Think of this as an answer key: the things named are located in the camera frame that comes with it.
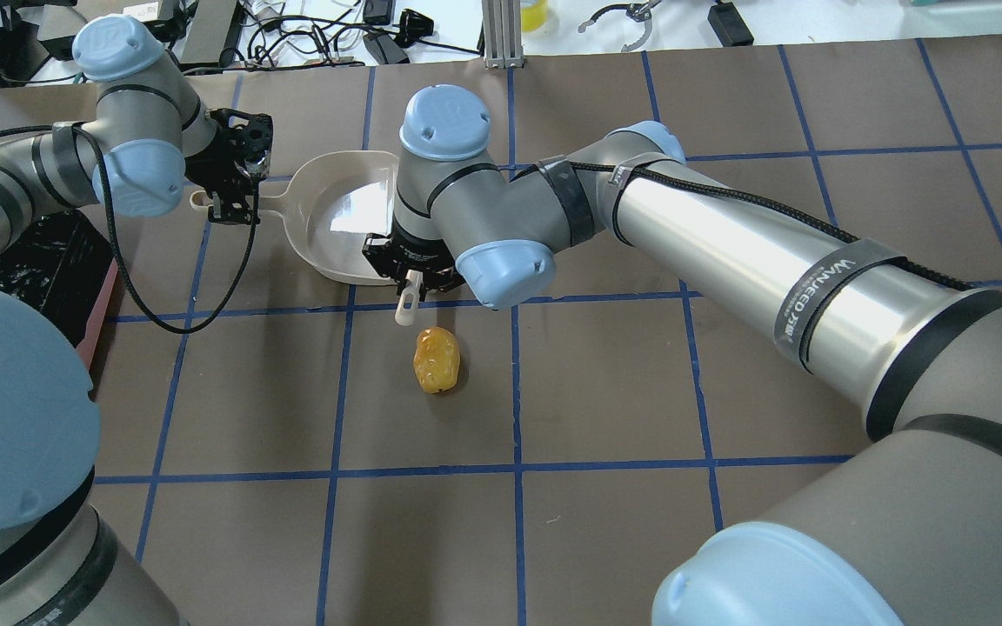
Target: yellow container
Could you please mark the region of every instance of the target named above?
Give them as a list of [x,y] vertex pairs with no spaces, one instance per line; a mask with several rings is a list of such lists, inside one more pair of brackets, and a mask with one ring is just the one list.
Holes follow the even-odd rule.
[[548,0],[520,0],[520,30],[532,32],[548,21]]

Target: white plastic dustpan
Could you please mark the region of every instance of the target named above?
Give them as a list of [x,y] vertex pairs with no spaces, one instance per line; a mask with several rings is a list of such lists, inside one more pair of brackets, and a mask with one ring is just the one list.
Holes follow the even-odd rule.
[[[391,285],[362,256],[366,234],[389,234],[397,193],[397,155],[349,150],[304,163],[286,193],[263,195],[262,214],[284,221],[289,242],[303,260],[331,280],[354,285]],[[203,209],[210,198],[191,194]]]

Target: light blue joint cap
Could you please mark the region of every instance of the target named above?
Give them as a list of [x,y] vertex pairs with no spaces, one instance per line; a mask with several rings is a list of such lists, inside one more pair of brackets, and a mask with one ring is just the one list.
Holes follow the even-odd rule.
[[632,126],[617,128],[617,130],[610,132],[609,135],[612,135],[613,132],[636,132],[637,135],[643,135],[645,139],[655,143],[661,153],[679,161],[682,165],[687,163],[687,154],[682,151],[679,138],[672,135],[671,131],[667,130],[667,127],[663,126],[660,122],[653,122],[653,120],[648,119],[644,120],[644,122],[633,123]]
[[702,544],[663,579],[651,623],[903,626],[846,559],[802,532],[767,522],[730,526]]
[[490,142],[490,111],[472,91],[435,84],[409,100],[401,143],[431,160],[463,160],[481,154]]
[[99,408],[78,354],[41,314],[0,292],[0,530],[79,488],[99,453]]
[[95,82],[118,80],[151,66],[164,53],[144,24],[131,16],[101,16],[72,40],[72,58]]
[[458,255],[454,266],[482,305],[509,308],[537,295],[556,277],[548,246],[529,239],[476,245]]
[[[115,213],[156,217],[175,208],[183,197],[183,154],[160,139],[134,139],[104,155]],[[91,188],[102,201],[99,166],[91,170]]]

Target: gray arm segment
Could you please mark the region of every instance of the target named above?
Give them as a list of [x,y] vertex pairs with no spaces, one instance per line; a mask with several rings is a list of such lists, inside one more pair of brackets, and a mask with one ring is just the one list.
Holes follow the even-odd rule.
[[[98,140],[120,214],[174,207],[182,195],[183,155],[199,153],[218,132],[187,79],[136,20],[100,17],[78,39],[76,60],[96,79],[96,119],[0,143],[0,252],[33,220],[99,201],[94,150],[73,124]],[[115,56],[120,46],[146,55],[127,56],[119,71],[106,58],[96,62],[88,40],[101,40],[91,46],[101,56]]]
[[[879,441],[761,522],[708,540],[664,579],[652,623],[1002,623],[1002,293],[936,284],[885,262],[896,253],[873,241],[693,193],[676,182],[720,185],[651,150],[668,146],[658,134],[616,132],[569,155],[613,166],[577,173],[596,228],[795,354],[864,410]],[[410,153],[399,185],[429,209],[406,219],[411,236],[454,257],[511,238],[552,253],[572,244],[543,175],[506,183],[484,168],[452,182],[488,157]],[[640,163],[645,174],[629,175]],[[807,319],[800,350],[783,346],[781,332]]]

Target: grid of blue tape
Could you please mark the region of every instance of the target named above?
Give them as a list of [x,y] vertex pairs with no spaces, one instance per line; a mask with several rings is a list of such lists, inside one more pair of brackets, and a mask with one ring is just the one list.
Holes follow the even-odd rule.
[[[799,94],[799,87],[795,82],[795,75],[788,63],[787,51],[783,46],[777,47],[777,55],[783,63],[784,71],[787,72],[788,84],[791,87],[791,94],[795,100],[796,112],[799,114],[800,124],[802,124],[805,138],[807,138],[808,149],[796,151],[783,151],[783,153],[756,153],[756,154],[724,154],[724,155],[689,155],[690,161],[713,161],[713,160],[752,160],[769,158],[792,158],[810,157],[814,165],[816,178],[823,194],[825,206],[827,206],[828,216],[834,224],[836,217],[830,200],[830,190],[822,173],[819,158],[823,155],[873,155],[873,154],[902,154],[902,153],[930,153],[930,151],[959,151],[972,177],[979,197],[985,206],[987,214],[991,219],[992,227],[997,233],[1002,246],[1002,226],[999,224],[997,213],[992,207],[992,203],[987,197],[985,185],[977,169],[975,169],[970,153],[977,150],[1002,149],[1002,143],[966,143],[959,131],[957,120],[953,117],[950,103],[939,82],[938,75],[931,64],[926,45],[922,40],[916,40],[919,47],[923,63],[929,72],[931,82],[938,94],[939,102],[946,112],[946,119],[949,120],[953,130],[954,138],[957,142],[954,145],[945,146],[923,146],[923,147],[899,147],[899,148],[872,148],[872,149],[844,149],[844,150],[819,150],[816,149],[815,139],[811,134],[810,124],[803,109],[802,99]],[[652,118],[659,120],[659,100],[657,100],[656,84],[652,80],[651,68],[648,55],[641,52],[641,63],[645,83],[648,87],[648,96],[651,102]],[[363,137],[361,140],[362,149],[369,147],[370,121],[373,115],[373,91],[374,91],[374,68],[369,70],[369,86],[366,92],[366,122],[363,127]],[[241,92],[241,76],[238,75],[237,83],[234,85],[234,95],[231,106],[237,108],[239,94]],[[513,70],[508,70],[508,109],[509,109],[509,162],[501,166],[508,171],[517,171],[526,167],[526,163],[516,160],[517,153],[517,111],[514,106],[514,86]],[[276,177],[275,179],[289,179],[289,177]],[[190,327],[195,319],[207,316],[207,312],[194,309],[195,295],[198,293],[199,279],[202,272],[203,257],[207,251],[207,242],[210,239],[210,224],[203,226],[202,238],[199,245],[199,254],[195,262],[194,276],[192,276],[187,297],[187,307],[183,312],[168,312],[160,316],[166,321],[182,321],[184,327]],[[983,280],[975,282],[980,286],[1002,286],[1002,280]],[[695,402],[698,408],[699,431],[702,439],[703,458],[701,459],[667,459],[667,460],[645,460],[645,461],[604,461],[604,463],[555,463],[555,464],[526,464],[522,457],[521,432],[520,432],[520,308],[512,308],[511,316],[511,341],[512,341],[512,407],[513,407],[513,460],[512,464],[503,465],[469,465],[469,466],[440,466],[440,467],[417,467],[417,468],[391,468],[391,469],[362,469],[362,471],[346,471],[340,469],[343,417],[346,409],[346,382],[350,373],[350,352],[353,332],[354,314],[359,310],[391,310],[395,307],[392,302],[385,304],[357,304],[355,302],[355,288],[350,287],[347,292],[345,305],[321,306],[321,307],[291,307],[291,308],[250,308],[250,309],[230,309],[225,310],[222,317],[249,317],[249,316],[295,316],[296,314],[345,314],[346,324],[343,329],[343,352],[340,366],[339,396],[337,410],[335,410],[334,442],[332,448],[332,463],[329,471],[284,471],[284,472],[247,472],[247,473],[209,473],[209,475],[163,475],[161,473],[164,459],[164,447],[166,447],[169,425],[172,417],[172,407],[174,407],[175,395],[180,382],[180,372],[183,365],[184,350],[187,348],[187,336],[180,338],[175,363],[172,366],[172,376],[168,389],[166,405],[164,405],[164,416],[161,426],[156,452],[154,467],[150,475],[143,476],[106,476],[99,477],[96,482],[100,485],[147,485],[148,495],[146,498],[146,508],[144,508],[141,528],[135,544],[135,557],[142,558],[144,547],[149,535],[149,525],[154,508],[156,486],[164,484],[179,483],[231,483],[231,481],[267,481],[267,480],[314,480],[323,479],[329,481],[329,491],[327,492],[327,519],[324,524],[323,555],[319,580],[319,602],[317,623],[323,625],[326,621],[327,610],[327,583],[330,579],[331,559],[332,559],[332,535],[334,531],[335,502],[337,502],[339,479],[362,479],[379,478],[393,476],[452,476],[452,475],[488,475],[488,473],[511,473],[514,481],[514,524],[516,524],[516,560],[517,560],[517,621],[521,626],[526,623],[526,603],[525,603],[525,583],[524,583],[524,473],[544,472],[544,471],[628,471],[629,469],[676,469],[676,468],[698,468],[708,471],[708,488],[710,489],[710,503],[713,516],[713,527],[718,531],[723,527],[721,517],[721,500],[718,480],[716,480],[716,468],[721,467],[767,467],[767,466],[791,466],[791,465],[831,465],[844,463],[849,456],[816,456],[816,457],[767,457],[767,458],[715,458],[713,447],[708,435],[708,421],[706,414],[706,400],[704,400],[703,390],[700,381],[700,362],[698,360],[698,348],[695,343],[695,329],[690,309],[692,298],[701,297],[701,294],[691,290],[685,282],[679,282],[679,289],[674,292],[655,293],[589,293],[589,295],[569,295],[562,297],[540,296],[530,299],[526,304],[540,305],[551,304],[559,301],[605,301],[623,299],[679,299],[682,302],[684,333],[687,336],[688,356],[690,357],[690,372],[692,384],[695,388]],[[478,302],[473,299],[459,300],[433,300],[423,302],[422,307],[452,307],[452,306],[477,306]],[[143,316],[120,316],[112,320],[115,324],[135,324],[136,322],[146,322]]]

